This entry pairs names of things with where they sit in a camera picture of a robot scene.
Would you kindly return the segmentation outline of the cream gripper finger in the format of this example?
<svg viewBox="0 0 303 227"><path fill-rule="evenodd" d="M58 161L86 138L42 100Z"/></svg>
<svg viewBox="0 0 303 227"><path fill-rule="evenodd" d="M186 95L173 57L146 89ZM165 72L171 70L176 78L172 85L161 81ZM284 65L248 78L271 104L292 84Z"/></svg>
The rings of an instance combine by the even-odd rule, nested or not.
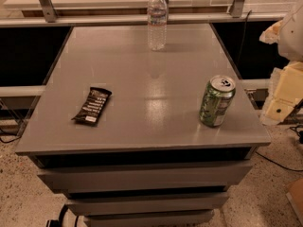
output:
<svg viewBox="0 0 303 227"><path fill-rule="evenodd" d="M266 44L277 44L279 42L279 31L282 25L282 21L277 21L269 26L259 36L259 40Z"/></svg>
<svg viewBox="0 0 303 227"><path fill-rule="evenodd" d="M303 63L290 61L283 69L275 68L269 81L269 95L262 107L263 125L277 125L303 100Z"/></svg>

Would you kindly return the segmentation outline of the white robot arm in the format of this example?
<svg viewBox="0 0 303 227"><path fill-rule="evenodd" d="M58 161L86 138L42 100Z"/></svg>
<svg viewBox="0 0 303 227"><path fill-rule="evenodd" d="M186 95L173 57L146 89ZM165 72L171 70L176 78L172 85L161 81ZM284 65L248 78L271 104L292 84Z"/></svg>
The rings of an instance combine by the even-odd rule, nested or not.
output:
<svg viewBox="0 0 303 227"><path fill-rule="evenodd" d="M259 40L277 44L278 54L289 60L283 69L274 69L260 115L264 125L277 125L303 100L303 0L263 31Z"/></svg>

